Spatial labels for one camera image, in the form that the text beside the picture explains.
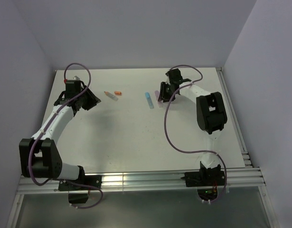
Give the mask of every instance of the white wall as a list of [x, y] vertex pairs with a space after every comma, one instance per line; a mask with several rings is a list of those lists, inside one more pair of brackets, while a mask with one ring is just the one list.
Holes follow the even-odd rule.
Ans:
[[55, 67], [224, 65], [255, 0], [14, 0]]
[[10, 0], [0, 0], [0, 227], [21, 174], [18, 144], [40, 126], [52, 70]]
[[253, 163], [279, 221], [292, 227], [292, 0], [258, 0], [225, 78]]

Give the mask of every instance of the white tabletop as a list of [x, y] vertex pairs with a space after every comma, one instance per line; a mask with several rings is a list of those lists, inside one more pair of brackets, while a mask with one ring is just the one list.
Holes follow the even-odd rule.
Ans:
[[[183, 78], [197, 79], [193, 69], [181, 68]], [[204, 79], [197, 85], [223, 94], [215, 68], [200, 68]], [[63, 131], [57, 148], [63, 162], [82, 165], [86, 172], [129, 172], [199, 169], [200, 154], [182, 154], [168, 144], [163, 119], [166, 104], [159, 108], [154, 91], [166, 81], [168, 69], [91, 70], [91, 91], [101, 103], [89, 111], [81, 109]], [[64, 71], [58, 70], [47, 104], [44, 121], [53, 103], [65, 89]], [[78, 76], [87, 84], [85, 70], [68, 70], [67, 78]], [[104, 94], [121, 91], [114, 101]], [[145, 98], [149, 92], [154, 104], [150, 109]], [[226, 105], [228, 122], [215, 150], [227, 168], [245, 167], [234, 125]], [[206, 149], [204, 134], [196, 120], [196, 106], [177, 96], [170, 106], [167, 129], [174, 144], [183, 150]]]

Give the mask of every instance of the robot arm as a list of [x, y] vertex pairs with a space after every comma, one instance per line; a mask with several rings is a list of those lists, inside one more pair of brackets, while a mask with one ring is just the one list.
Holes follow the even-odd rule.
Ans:
[[[159, 101], [169, 102], [178, 88], [191, 84], [190, 79], [183, 79], [179, 69], [168, 71], [166, 76], [167, 82], [160, 84]], [[198, 126], [207, 135], [206, 149], [212, 151], [216, 139], [227, 122], [222, 95], [219, 92], [206, 91], [195, 84], [182, 88], [178, 94], [196, 104]], [[200, 170], [186, 172], [183, 179], [186, 180], [187, 187], [224, 185], [224, 175], [219, 158], [213, 153], [204, 153], [200, 161]]]
[[[22, 139], [19, 143], [21, 171], [22, 175], [25, 177], [30, 177], [28, 171], [28, 156], [35, 139], [43, 133], [44, 127], [49, 121], [51, 121], [52, 116], [57, 113], [57, 110], [65, 102], [75, 97], [85, 89], [84, 83], [78, 77], [75, 77], [73, 80], [66, 80], [65, 84], [65, 91], [63, 91], [59, 98], [55, 101], [50, 117], [46, 120], [40, 130], [30, 139]], [[73, 100], [60, 110], [46, 132], [44, 132], [43, 136], [39, 139], [33, 151], [32, 170], [36, 178], [77, 180], [79, 183], [84, 182], [85, 172], [83, 167], [63, 163], [56, 144], [64, 128], [76, 115], [80, 108], [89, 110], [100, 103], [100, 101], [101, 100], [97, 98], [90, 89], [87, 89], [87, 91], [80, 97]], [[42, 152], [42, 156], [35, 156], [35, 154], [39, 152]]]
[[[183, 79], [179, 69], [170, 70], [166, 75], [167, 82], [160, 84], [159, 101], [163, 102], [169, 102], [172, 94], [179, 87], [191, 84], [190, 79]], [[214, 131], [223, 130], [224, 124], [227, 122], [227, 115], [220, 92], [211, 93], [193, 84], [182, 88], [178, 94], [196, 104], [197, 121], [201, 130], [206, 131], [209, 135]]]

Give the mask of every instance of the blue marker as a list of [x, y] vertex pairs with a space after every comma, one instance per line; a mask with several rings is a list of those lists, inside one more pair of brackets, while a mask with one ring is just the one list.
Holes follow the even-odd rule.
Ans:
[[150, 109], [154, 108], [152, 100], [151, 100], [151, 97], [150, 97], [150, 94], [148, 92], [146, 92], [145, 95], [146, 95], [146, 98], [147, 98], [147, 101], [148, 101], [149, 108]]

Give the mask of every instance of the metal frame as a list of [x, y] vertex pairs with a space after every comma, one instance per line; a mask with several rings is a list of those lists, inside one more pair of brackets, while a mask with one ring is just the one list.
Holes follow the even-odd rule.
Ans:
[[[101, 190], [112, 191], [150, 191], [150, 190], [180, 190], [186, 189], [185, 181], [180, 178], [186, 171], [153, 171], [153, 172], [123, 172], [123, 173], [88, 173], [86, 175], [102, 175]], [[259, 168], [227, 169], [228, 187], [265, 186]], [[58, 181], [48, 182], [38, 186], [30, 178], [21, 178], [17, 194], [52, 194], [68, 193], [58, 191]], [[87, 192], [86, 190], [71, 191], [72, 193]]]
[[[266, 184], [264, 182], [260, 168], [253, 168], [250, 161], [246, 146], [243, 140], [241, 130], [239, 128], [235, 112], [229, 97], [227, 87], [223, 78], [221, 69], [217, 68], [217, 74], [225, 94], [225, 100], [230, 108], [230, 118], [235, 123], [235, 133], [237, 135], [245, 168], [227, 169], [227, 187], [259, 187], [263, 204], [270, 222], [271, 227], [278, 228], [278, 222], [269, 197], [266, 192]], [[97, 173], [102, 175], [103, 192], [112, 191], [146, 191], [146, 190], [180, 190], [186, 189], [185, 182], [180, 178], [184, 176], [186, 171], [152, 171], [152, 172], [120, 172], [120, 173]], [[8, 228], [14, 228], [17, 223], [23, 197], [25, 194], [67, 194], [67, 191], [58, 191], [58, 181], [49, 181], [44, 186], [35, 185], [31, 179], [22, 177], [19, 182], [16, 197], [14, 199], [13, 207], [9, 216], [7, 224]]]

